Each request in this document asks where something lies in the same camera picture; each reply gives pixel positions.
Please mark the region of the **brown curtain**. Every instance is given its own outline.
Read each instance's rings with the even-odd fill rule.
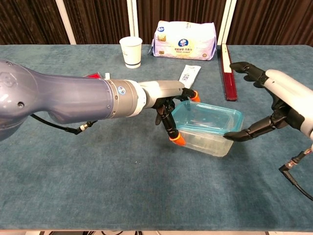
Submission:
[[[313,0],[237,0],[227,43],[313,46]]]
[[[217,37],[220,32],[226,0],[137,0],[139,36],[150,44],[163,21],[193,23],[214,22]]]
[[[64,0],[77,44],[118,44],[129,36],[126,0]]]
[[[0,44],[69,44],[55,0],[0,0]]]

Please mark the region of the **table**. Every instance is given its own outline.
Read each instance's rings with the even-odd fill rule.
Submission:
[[[223,94],[211,61],[155,58],[138,69],[119,45],[0,46],[0,58],[35,71],[111,79],[176,80],[199,65],[193,88],[204,103],[244,113],[244,128],[271,114],[271,97],[235,74],[238,101]],[[313,87],[309,46],[229,46],[231,59],[284,71]],[[0,142],[0,229],[313,231],[313,203],[278,171],[312,143],[290,127],[234,143],[223,158],[179,147],[155,126],[155,110],[103,120],[74,136],[28,118]],[[313,193],[312,159],[292,170]]]

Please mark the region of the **transparent plastic box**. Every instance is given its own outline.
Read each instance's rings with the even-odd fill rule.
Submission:
[[[240,131],[244,119],[237,110],[189,100],[180,103],[172,114],[185,147],[217,157],[225,156],[233,144],[223,135]]]

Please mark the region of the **white paper cup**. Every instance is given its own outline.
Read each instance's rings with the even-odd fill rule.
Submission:
[[[130,69],[138,68],[141,65],[141,44],[139,37],[125,37],[119,40],[122,47],[126,67]]]

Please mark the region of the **floor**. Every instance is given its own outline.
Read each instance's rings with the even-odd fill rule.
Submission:
[[[51,231],[45,231],[44,235],[49,235]],[[120,231],[104,231],[106,235],[116,235]],[[124,231],[121,235],[134,235],[135,231]],[[55,232],[54,235],[81,235],[81,232]],[[39,232],[0,232],[0,235],[39,235]],[[100,231],[93,235],[102,235]],[[313,233],[300,232],[225,232],[225,231],[143,231],[143,235],[313,235]]]

